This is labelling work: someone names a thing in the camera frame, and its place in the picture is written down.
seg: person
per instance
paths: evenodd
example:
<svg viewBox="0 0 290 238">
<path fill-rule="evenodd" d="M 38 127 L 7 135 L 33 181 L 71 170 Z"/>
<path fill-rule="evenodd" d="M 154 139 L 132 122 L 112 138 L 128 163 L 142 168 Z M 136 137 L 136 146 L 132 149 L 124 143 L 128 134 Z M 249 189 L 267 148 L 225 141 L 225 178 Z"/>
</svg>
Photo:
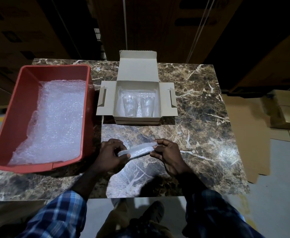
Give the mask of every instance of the person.
<svg viewBox="0 0 290 238">
<path fill-rule="evenodd" d="M 154 146 L 150 156 L 161 160 L 166 171 L 175 176 L 187 200 L 184 236 L 263 237 L 243 221 L 239 212 L 218 192 L 208 189 L 200 181 L 182 159 L 176 143 L 166 139 L 155 142 L 159 145 Z M 41 208 L 17 238 L 79 237 L 85 224 L 87 200 L 95 183 L 102 174 L 130 157 L 129 154 L 117 157 L 116 151 L 120 150 L 126 150 L 120 140 L 102 142 L 99 156 L 92 166 L 69 190 Z M 169 229 L 159 224 L 164 213 L 161 202 L 154 202 L 139 219 L 131 220 L 127 217 L 128 207 L 124 199 L 119 199 L 114 205 L 97 238 L 172 237 Z"/>
</svg>

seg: bubble wrap roll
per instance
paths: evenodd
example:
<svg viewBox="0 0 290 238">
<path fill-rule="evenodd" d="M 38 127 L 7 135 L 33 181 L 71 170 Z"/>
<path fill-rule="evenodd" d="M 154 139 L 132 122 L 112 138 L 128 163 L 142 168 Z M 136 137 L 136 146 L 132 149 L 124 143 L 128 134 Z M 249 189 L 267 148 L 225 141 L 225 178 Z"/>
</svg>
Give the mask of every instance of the bubble wrap roll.
<svg viewBox="0 0 290 238">
<path fill-rule="evenodd" d="M 131 147 L 128 150 L 122 150 L 118 153 L 118 156 L 130 154 L 132 158 L 139 157 L 145 154 L 148 154 L 154 150 L 153 146 L 158 145 L 156 142 L 151 143 L 143 143 L 136 146 Z"/>
</svg>

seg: red plastic tub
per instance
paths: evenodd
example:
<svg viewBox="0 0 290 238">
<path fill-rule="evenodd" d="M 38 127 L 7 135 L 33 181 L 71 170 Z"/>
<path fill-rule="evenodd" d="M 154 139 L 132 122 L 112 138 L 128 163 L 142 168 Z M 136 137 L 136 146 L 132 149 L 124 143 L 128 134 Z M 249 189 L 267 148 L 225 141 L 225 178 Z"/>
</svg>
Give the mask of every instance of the red plastic tub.
<svg viewBox="0 0 290 238">
<path fill-rule="evenodd" d="M 32 173 L 52 170 L 80 161 L 93 151 L 93 97 L 94 86 L 89 65 L 31 65 L 23 66 L 0 128 L 0 170 L 15 173 Z M 83 108 L 83 124 L 80 156 L 65 162 L 45 164 L 8 165 L 12 153 L 27 138 L 26 132 L 32 113 L 37 109 L 39 81 L 84 80 L 86 90 Z"/>
</svg>

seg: left hand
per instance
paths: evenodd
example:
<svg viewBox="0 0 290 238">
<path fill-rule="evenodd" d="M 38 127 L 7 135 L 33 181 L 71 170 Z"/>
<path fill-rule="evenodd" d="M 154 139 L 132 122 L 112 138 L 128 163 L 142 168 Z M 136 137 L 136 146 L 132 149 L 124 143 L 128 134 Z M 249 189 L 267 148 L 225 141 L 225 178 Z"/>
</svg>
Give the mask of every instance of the left hand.
<svg viewBox="0 0 290 238">
<path fill-rule="evenodd" d="M 101 143 L 100 154 L 92 164 L 91 168 L 98 173 L 111 171 L 120 163 L 131 157 L 130 154 L 122 155 L 120 157 L 116 156 L 115 150 L 119 152 L 126 149 L 127 148 L 124 146 L 123 142 L 119 139 L 103 141 Z"/>
</svg>

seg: marble countertop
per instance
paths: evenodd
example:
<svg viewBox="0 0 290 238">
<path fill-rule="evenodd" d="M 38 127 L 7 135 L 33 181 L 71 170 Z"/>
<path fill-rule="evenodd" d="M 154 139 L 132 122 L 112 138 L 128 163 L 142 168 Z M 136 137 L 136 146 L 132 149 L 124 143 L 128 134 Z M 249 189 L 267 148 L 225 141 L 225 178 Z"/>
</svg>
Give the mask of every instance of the marble countertop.
<svg viewBox="0 0 290 238">
<path fill-rule="evenodd" d="M 102 80 L 116 80 L 119 67 L 117 61 L 61 59 L 35 59 L 32 64 L 89 64 L 96 90 Z M 166 138 L 179 144 L 183 159 L 208 188 L 221 194 L 247 192 L 245 172 L 213 66 L 158 63 L 158 72 L 161 82 L 175 84 L 178 117 L 162 118 L 158 126 L 126 126 L 97 116 L 95 148 L 109 138 L 123 140 L 127 148 Z M 52 199 L 71 187 L 91 162 L 90 157 L 36 174 L 0 171 L 0 201 Z M 95 185 L 90 197 L 181 195 L 177 180 L 166 173 L 162 162 L 147 155 L 109 172 Z"/>
</svg>

